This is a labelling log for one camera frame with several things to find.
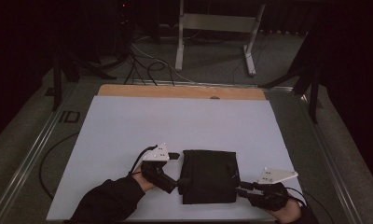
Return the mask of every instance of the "black pouch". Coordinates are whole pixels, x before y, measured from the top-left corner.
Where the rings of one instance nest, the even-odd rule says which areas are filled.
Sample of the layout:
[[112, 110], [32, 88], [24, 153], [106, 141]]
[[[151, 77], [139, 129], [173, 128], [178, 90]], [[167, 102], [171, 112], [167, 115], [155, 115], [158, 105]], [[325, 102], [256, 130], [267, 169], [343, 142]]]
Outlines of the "black pouch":
[[178, 182], [183, 204], [235, 203], [240, 185], [236, 152], [184, 150]]

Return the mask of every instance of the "hand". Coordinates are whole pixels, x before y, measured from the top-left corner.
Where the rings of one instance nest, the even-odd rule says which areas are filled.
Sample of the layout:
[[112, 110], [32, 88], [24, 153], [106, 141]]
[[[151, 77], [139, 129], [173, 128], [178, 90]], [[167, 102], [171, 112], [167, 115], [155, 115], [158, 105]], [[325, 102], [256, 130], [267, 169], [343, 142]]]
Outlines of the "hand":
[[141, 165], [137, 167], [137, 169], [134, 171], [133, 175], [131, 175], [140, 185], [141, 189], [143, 192], [147, 192], [149, 189], [152, 189], [155, 187], [154, 184], [151, 182], [147, 181], [144, 177], [143, 174], [141, 174]]
[[276, 212], [268, 211], [280, 223], [290, 223], [298, 220], [302, 216], [299, 203], [296, 200], [289, 199], [286, 206]]

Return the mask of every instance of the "person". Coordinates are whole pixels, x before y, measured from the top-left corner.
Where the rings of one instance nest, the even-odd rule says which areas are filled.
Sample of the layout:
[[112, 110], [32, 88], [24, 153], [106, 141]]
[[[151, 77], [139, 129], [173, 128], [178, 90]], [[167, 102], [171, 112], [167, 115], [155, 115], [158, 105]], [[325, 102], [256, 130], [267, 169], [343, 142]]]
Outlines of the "person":
[[[116, 181], [106, 180], [101, 186], [90, 190], [79, 202], [70, 220], [66, 224], [77, 223], [115, 223], [125, 220], [137, 208], [145, 193], [155, 186], [147, 181], [138, 167], [133, 175], [127, 175]], [[299, 206], [295, 200], [288, 200], [279, 211], [267, 211], [280, 224], [318, 224], [310, 208]]]

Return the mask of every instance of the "white tabletop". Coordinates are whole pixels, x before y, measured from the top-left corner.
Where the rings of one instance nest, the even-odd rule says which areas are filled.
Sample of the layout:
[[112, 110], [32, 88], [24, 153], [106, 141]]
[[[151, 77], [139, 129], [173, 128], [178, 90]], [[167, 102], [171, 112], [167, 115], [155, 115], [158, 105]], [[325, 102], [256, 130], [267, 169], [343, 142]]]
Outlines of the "white tabletop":
[[[162, 143], [181, 154], [163, 168], [173, 179], [180, 175], [185, 149], [235, 151], [242, 181], [256, 181], [264, 167], [294, 171], [269, 101], [95, 96], [47, 219], [69, 219], [86, 192], [127, 175], [143, 149]], [[297, 178], [283, 183], [300, 190]], [[272, 217], [246, 199], [182, 204], [177, 189], [172, 194], [150, 190], [128, 218], [265, 219]]]

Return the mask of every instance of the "person's left hand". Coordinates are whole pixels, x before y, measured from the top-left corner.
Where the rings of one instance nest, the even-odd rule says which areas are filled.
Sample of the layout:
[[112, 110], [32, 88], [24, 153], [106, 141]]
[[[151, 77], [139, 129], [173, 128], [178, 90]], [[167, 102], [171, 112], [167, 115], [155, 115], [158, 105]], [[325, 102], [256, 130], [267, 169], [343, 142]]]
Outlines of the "person's left hand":
[[143, 177], [143, 174], [141, 173], [141, 164], [137, 167], [137, 169], [134, 170], [133, 175], [131, 176], [138, 182], [143, 192], [147, 192], [149, 189], [152, 189], [155, 187], [154, 184], [147, 181]]

